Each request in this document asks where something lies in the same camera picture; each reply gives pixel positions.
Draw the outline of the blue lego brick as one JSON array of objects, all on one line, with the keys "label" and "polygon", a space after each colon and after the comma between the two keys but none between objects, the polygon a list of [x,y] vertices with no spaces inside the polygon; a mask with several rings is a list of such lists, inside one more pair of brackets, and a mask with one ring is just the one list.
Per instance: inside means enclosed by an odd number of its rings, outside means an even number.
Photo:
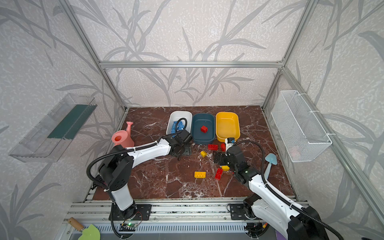
[{"label": "blue lego brick", "polygon": [[174,134],[176,132],[179,132],[184,129],[184,122],[180,121],[178,125],[176,125],[177,122],[173,122],[172,128],[171,128],[171,134]]}]

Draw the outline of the small red lego brick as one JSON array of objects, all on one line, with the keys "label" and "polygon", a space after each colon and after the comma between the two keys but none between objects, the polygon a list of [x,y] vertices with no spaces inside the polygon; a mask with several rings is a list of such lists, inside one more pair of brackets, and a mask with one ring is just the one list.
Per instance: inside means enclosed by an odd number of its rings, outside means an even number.
[{"label": "small red lego brick", "polygon": [[202,131],[203,133],[206,133],[206,132],[208,131],[208,128],[207,128],[206,126],[202,126],[202,127],[201,127],[201,131]]}]

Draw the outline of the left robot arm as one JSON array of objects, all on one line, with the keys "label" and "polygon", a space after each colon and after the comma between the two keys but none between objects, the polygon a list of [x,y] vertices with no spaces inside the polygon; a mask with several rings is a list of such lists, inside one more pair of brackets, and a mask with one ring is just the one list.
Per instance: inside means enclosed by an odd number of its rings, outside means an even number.
[{"label": "left robot arm", "polygon": [[93,160],[87,166],[86,175],[108,193],[121,212],[128,212],[135,204],[128,187],[132,169],[158,157],[170,155],[179,158],[184,155],[192,140],[187,130],[181,130],[138,147],[124,148],[118,145],[108,154]]}]

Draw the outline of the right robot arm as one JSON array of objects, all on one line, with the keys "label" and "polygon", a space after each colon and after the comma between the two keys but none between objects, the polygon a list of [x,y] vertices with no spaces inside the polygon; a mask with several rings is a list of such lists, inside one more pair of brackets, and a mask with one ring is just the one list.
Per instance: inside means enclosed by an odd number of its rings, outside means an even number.
[{"label": "right robot arm", "polygon": [[257,170],[246,162],[241,149],[243,143],[247,141],[227,138],[225,152],[217,156],[234,172],[236,179],[253,192],[244,200],[244,211],[249,219],[264,220],[287,240],[327,240],[327,232],[343,239],[339,232],[321,220],[314,208],[305,208],[292,201],[268,181],[271,167],[277,164],[274,154],[266,155],[261,148],[262,165]]}]

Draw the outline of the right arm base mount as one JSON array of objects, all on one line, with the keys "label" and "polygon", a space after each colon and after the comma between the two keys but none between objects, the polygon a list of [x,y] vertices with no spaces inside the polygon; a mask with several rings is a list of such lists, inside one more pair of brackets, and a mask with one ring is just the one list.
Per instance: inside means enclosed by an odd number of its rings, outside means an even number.
[{"label": "right arm base mount", "polygon": [[247,221],[256,219],[255,216],[249,216],[249,214],[247,214],[243,204],[228,204],[227,210],[229,211],[231,220],[233,221]]}]

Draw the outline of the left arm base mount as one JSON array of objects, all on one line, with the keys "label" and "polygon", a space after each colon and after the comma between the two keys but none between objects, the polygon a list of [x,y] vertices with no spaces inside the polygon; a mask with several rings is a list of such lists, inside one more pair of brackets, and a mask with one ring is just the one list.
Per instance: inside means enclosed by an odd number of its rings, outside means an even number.
[{"label": "left arm base mount", "polygon": [[151,214],[152,205],[136,205],[133,204],[128,209],[121,211],[116,204],[113,204],[111,208],[111,213],[109,216],[109,221],[123,221],[123,220],[132,220],[132,221],[148,221]]}]

